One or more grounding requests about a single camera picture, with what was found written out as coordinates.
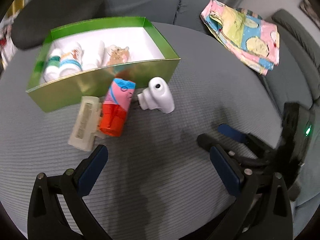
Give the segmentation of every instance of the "metal bolt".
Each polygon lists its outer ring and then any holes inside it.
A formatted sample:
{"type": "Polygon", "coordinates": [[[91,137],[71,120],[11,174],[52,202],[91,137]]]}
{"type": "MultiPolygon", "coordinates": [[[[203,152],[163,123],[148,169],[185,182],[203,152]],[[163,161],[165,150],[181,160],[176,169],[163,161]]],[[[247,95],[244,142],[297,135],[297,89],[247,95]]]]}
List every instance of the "metal bolt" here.
{"type": "Polygon", "coordinates": [[[252,170],[250,170],[250,169],[245,169],[244,170],[244,174],[247,174],[247,175],[252,175],[252,170]]]}
{"type": "Polygon", "coordinates": [[[74,169],[67,169],[66,170],[66,175],[70,176],[70,175],[73,174],[74,171],[75,171],[74,169]]]}
{"type": "Polygon", "coordinates": [[[39,173],[38,176],[37,176],[38,179],[42,179],[43,177],[44,177],[44,174],[42,172],[39,173]]]}
{"type": "Polygon", "coordinates": [[[275,173],[275,176],[276,176],[277,179],[281,179],[281,178],[282,178],[282,175],[281,175],[281,173],[279,173],[279,172],[276,172],[276,173],[275,173]]]}

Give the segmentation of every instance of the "green box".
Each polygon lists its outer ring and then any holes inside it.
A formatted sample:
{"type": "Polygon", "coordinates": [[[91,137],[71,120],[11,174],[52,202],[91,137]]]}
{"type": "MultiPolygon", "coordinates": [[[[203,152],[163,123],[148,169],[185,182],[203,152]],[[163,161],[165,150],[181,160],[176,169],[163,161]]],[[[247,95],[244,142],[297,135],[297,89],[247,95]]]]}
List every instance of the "green box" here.
{"type": "Polygon", "coordinates": [[[44,112],[51,112],[79,103],[82,96],[104,96],[115,77],[135,82],[136,88],[147,87],[149,80],[157,76],[169,82],[179,61],[179,56],[170,44],[145,17],[112,17],[72,23],[51,30],[46,37],[36,59],[26,92],[44,112]],[[163,55],[163,59],[106,66],[61,77],[47,83],[41,82],[53,42],[78,33],[123,27],[143,27],[163,55]]]}

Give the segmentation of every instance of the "blue gripper pad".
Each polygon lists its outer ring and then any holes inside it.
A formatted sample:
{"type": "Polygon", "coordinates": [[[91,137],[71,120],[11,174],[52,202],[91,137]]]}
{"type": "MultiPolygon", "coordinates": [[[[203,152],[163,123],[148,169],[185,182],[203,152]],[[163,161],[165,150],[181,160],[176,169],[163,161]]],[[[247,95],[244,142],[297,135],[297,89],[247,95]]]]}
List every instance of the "blue gripper pad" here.
{"type": "Polygon", "coordinates": [[[223,135],[230,137],[231,139],[240,142],[240,143],[246,143],[246,134],[239,132],[236,129],[233,129],[227,124],[221,124],[218,126],[218,132],[222,133],[223,135]]]}
{"type": "Polygon", "coordinates": [[[91,162],[78,180],[77,193],[80,197],[89,195],[103,167],[108,161],[108,149],[104,145],[99,145],[95,151],[92,153],[95,155],[91,162]]]}
{"type": "Polygon", "coordinates": [[[241,194],[240,178],[231,168],[223,154],[215,146],[210,149],[210,160],[228,193],[232,196],[238,197],[241,194]]]}

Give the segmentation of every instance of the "white plug-in device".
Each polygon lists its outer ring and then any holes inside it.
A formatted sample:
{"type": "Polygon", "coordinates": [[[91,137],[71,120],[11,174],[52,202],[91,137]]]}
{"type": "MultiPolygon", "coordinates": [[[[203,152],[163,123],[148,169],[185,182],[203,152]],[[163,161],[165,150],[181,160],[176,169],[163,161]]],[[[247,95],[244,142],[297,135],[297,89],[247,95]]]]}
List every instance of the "white plug-in device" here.
{"type": "Polygon", "coordinates": [[[95,136],[104,139],[105,134],[97,130],[100,113],[101,103],[99,98],[89,96],[82,97],[79,114],[68,144],[80,150],[90,152],[95,136]]]}
{"type": "Polygon", "coordinates": [[[142,110],[159,109],[168,114],[174,110],[174,101],[168,84],[161,78],[155,77],[149,81],[149,86],[138,94],[142,110]]]}

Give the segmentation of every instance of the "white bottle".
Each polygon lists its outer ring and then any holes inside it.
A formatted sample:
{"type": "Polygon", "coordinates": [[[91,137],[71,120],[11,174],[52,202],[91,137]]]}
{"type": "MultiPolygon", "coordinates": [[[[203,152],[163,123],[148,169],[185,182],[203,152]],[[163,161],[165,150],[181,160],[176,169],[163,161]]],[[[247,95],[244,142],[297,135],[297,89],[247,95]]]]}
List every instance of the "white bottle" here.
{"type": "Polygon", "coordinates": [[[59,76],[64,77],[82,71],[81,58],[82,49],[80,44],[77,42],[68,44],[64,49],[64,54],[61,56],[59,76]]]}
{"type": "Polygon", "coordinates": [[[53,52],[50,54],[47,67],[44,70],[43,78],[46,82],[51,80],[55,80],[59,78],[59,66],[60,66],[60,59],[62,56],[61,49],[54,49],[53,52]]]}
{"type": "Polygon", "coordinates": [[[90,70],[101,67],[103,56],[105,51],[105,45],[103,41],[99,41],[89,49],[84,51],[82,57],[82,70],[90,70]]]}
{"type": "Polygon", "coordinates": [[[155,77],[149,81],[149,87],[138,94],[139,104],[142,110],[159,109],[165,114],[174,110],[174,101],[168,84],[161,77],[155,77]]]}

